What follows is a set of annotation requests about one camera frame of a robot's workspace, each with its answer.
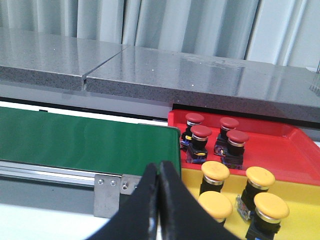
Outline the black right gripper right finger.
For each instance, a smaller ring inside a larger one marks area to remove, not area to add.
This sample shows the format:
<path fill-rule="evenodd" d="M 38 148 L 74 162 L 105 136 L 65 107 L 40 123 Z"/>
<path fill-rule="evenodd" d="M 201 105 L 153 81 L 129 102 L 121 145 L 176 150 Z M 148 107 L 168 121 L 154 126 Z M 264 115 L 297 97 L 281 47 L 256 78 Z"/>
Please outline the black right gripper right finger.
<path fill-rule="evenodd" d="M 238 239 L 200 206 L 170 161 L 160 163 L 158 178 L 158 210 L 163 240 Z"/>

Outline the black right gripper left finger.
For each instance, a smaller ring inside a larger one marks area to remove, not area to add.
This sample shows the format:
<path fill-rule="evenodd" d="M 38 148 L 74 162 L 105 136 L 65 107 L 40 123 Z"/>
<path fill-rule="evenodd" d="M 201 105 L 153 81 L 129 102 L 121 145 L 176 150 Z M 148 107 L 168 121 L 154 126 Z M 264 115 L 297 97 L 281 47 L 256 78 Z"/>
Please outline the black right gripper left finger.
<path fill-rule="evenodd" d="M 157 167 L 150 163 L 128 200 L 89 240 L 155 240 L 158 228 Z"/>

